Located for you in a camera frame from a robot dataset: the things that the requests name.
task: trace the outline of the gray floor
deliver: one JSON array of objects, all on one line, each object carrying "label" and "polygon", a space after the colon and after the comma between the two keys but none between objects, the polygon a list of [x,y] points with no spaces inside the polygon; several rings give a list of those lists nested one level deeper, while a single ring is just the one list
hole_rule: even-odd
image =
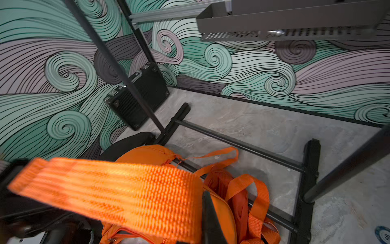
[{"label": "gray floor", "polygon": [[[170,97],[156,111],[164,126],[180,106],[188,102],[191,111],[186,120],[291,159],[302,161],[306,142],[312,138],[320,140],[319,179],[379,130],[190,91],[173,88],[170,91]],[[158,135],[158,129],[151,120],[139,131]],[[118,140],[138,132],[127,129]],[[166,145],[184,157],[202,156],[227,146],[182,126]],[[228,167],[233,176],[248,173],[264,181],[271,204],[292,214],[299,173],[242,150],[239,153],[239,161]],[[221,159],[192,162],[200,167]],[[390,157],[384,158],[316,201],[311,243],[379,243],[374,234],[375,227],[390,227],[389,160]],[[249,192],[255,194],[255,188],[251,186]],[[289,232],[282,227],[279,231],[282,237],[280,243],[287,243]],[[141,242],[129,239],[125,243]]]}]

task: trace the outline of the black crossbar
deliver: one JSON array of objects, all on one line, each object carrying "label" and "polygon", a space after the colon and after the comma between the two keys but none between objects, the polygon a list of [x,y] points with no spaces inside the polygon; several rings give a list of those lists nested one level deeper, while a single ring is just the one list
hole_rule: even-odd
[{"label": "black crossbar", "polygon": [[232,137],[229,137],[227,135],[215,132],[213,130],[209,130],[207,128],[201,127],[199,125],[193,124],[193,123],[185,121],[185,120],[183,120],[183,121],[176,120],[175,122],[178,123],[179,125],[182,125],[184,127],[189,128],[191,130],[200,132],[200,133],[207,135],[209,137],[223,141],[227,144],[230,144],[230,145],[235,146],[237,148],[240,148],[242,150],[248,151],[248,152],[253,153],[257,156],[263,157],[265,159],[268,159],[270,161],[273,161],[275,163],[278,163],[280,165],[283,165],[285,167],[288,167],[288,168],[293,169],[295,171],[298,171],[300,173],[306,172],[306,168],[303,167],[301,165],[301,163],[299,163],[298,161],[295,161],[295,160],[289,159],[287,157],[278,155],[276,153],[270,152],[268,150],[256,147],[256,146],[251,145],[249,143],[237,140],[235,138],[232,138]]}]

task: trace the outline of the black plastic piece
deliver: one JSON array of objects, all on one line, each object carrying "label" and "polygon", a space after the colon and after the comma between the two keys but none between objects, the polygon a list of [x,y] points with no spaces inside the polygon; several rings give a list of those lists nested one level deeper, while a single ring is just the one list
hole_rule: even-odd
[{"label": "black plastic piece", "polygon": [[[318,172],[319,155],[321,145],[319,140],[312,139],[305,145],[303,165],[311,172]],[[291,232],[290,244],[308,244],[311,240],[310,229],[314,204],[308,204],[302,200],[303,194],[317,183],[318,174],[301,174],[298,188],[297,202],[293,216],[293,223],[298,227],[298,232]]]},{"label": "black plastic piece", "polygon": [[208,191],[203,192],[202,244],[227,244]]},{"label": "black plastic piece", "polygon": [[[135,88],[153,111],[156,111],[169,96],[164,78],[156,68],[157,64],[149,62],[139,69],[139,72],[130,76]],[[148,119],[127,87],[118,86],[104,101],[133,130],[138,130]]]}]

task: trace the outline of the orange backpack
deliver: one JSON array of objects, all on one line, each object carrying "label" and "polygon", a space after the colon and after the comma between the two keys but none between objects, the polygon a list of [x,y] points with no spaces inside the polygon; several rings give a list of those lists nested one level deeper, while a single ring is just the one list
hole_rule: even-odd
[{"label": "orange backpack", "polygon": [[[34,159],[8,187],[16,194],[101,220],[101,244],[132,237],[151,244],[200,243],[202,191],[211,197],[227,244],[263,244],[263,240],[278,244],[277,229],[266,218],[265,184],[250,175],[233,178],[224,169],[237,161],[238,150],[229,147],[199,158],[232,151],[234,158],[194,174],[170,165],[174,159],[185,159],[160,145],[135,148],[115,163]],[[199,177],[204,174],[208,175],[202,183]],[[245,188],[251,183],[257,198],[248,212]]]}]

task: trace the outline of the painted wall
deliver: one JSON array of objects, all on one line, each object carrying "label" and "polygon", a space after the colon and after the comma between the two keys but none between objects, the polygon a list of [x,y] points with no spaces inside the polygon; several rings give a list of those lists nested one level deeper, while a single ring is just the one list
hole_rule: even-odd
[{"label": "painted wall", "polygon": [[[139,51],[114,0],[77,2],[103,40]],[[103,104],[118,82],[99,76],[96,46],[62,0],[2,1],[0,26],[1,159],[96,158],[125,129]]]},{"label": "painted wall", "polygon": [[[192,2],[130,0],[130,7],[143,12]],[[200,42],[193,18],[146,23],[142,30],[152,30],[151,46],[170,85],[374,124],[390,122],[390,15],[369,41]],[[143,61],[136,64],[136,56],[131,69]]]},{"label": "painted wall", "polygon": [[[146,58],[114,0],[78,0],[129,74]],[[130,0],[133,12],[193,0]],[[193,18],[141,23],[170,85],[343,118],[390,122],[390,20],[370,42],[207,43]],[[124,130],[119,83],[62,0],[0,3],[0,159],[96,158]]]}]

